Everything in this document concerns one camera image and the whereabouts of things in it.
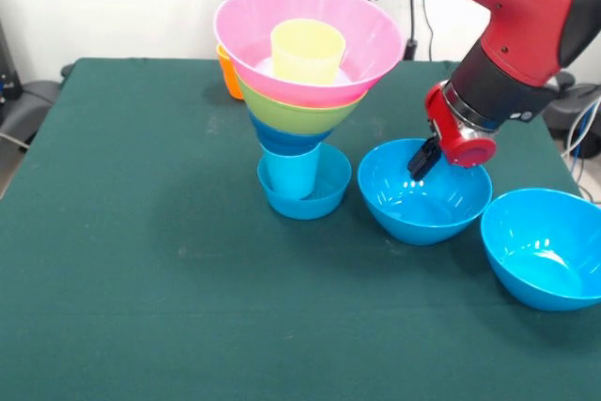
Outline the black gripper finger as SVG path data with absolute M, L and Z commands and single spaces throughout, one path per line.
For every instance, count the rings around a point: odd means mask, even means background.
M 422 145 L 410 160 L 410 175 L 413 180 L 423 180 L 441 157 L 439 145 Z
M 408 162 L 409 171 L 429 171 L 437 163 L 437 137 L 427 138 Z

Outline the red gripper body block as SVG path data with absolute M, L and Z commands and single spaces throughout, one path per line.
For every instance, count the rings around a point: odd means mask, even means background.
M 426 95 L 425 110 L 446 161 L 471 168 L 488 162 L 495 155 L 495 132 L 461 116 L 450 103 L 457 99 L 453 86 L 447 81 L 440 82 Z

